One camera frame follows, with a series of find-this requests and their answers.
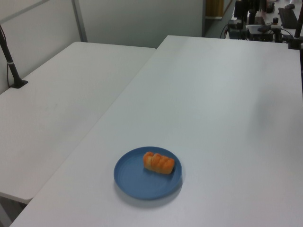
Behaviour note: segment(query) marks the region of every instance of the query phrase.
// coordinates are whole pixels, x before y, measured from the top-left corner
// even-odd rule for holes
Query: white tabletop
[[[300,72],[285,45],[168,36],[12,227],[300,226]],[[116,186],[116,162],[142,146],[180,159],[170,196]]]
[[[0,196],[28,203],[155,49],[73,43],[0,96]]]

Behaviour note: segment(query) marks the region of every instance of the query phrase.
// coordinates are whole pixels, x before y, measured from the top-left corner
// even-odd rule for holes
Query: black cable
[[[9,85],[9,65],[6,64],[6,80],[8,82],[8,87],[10,88],[10,85]]]
[[[222,29],[222,32],[221,32],[221,35],[220,35],[220,39],[221,39],[221,37],[222,37],[222,33],[223,33],[224,29],[226,28],[226,26],[227,26],[227,25],[225,25],[224,28]]]
[[[285,29],[281,29],[281,30],[286,31]],[[288,34],[290,34],[289,31],[286,31],[286,32],[287,32]],[[290,34],[290,36],[293,37],[292,34]]]
[[[5,36],[5,33],[4,33],[1,25],[0,25],[0,31],[3,34],[4,40],[6,42],[6,36]],[[6,64],[6,80],[8,82],[8,87],[10,88],[10,85],[9,85],[9,64]]]
[[[6,37],[5,37],[4,31],[3,31],[2,27],[1,27],[1,25],[0,25],[0,30],[1,30],[1,32],[2,32],[2,34],[3,34],[3,36],[4,36],[4,40],[5,40],[5,42],[6,42]]]

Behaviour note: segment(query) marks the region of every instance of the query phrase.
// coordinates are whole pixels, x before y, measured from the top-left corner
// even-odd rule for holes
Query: bread roll
[[[160,174],[170,174],[175,165],[175,160],[160,154],[147,152],[143,156],[144,167]]]

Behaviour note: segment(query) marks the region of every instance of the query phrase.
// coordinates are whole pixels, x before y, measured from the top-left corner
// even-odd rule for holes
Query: equipment
[[[279,15],[284,28],[296,29],[298,20],[293,10],[279,8]]]
[[[260,8],[263,12],[267,11],[267,0],[260,0]]]

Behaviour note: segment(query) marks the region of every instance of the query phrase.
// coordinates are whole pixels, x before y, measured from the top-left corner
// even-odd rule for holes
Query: orange pastry
[[[170,174],[175,165],[175,160],[160,154],[147,152],[143,156],[144,167],[160,174]]]

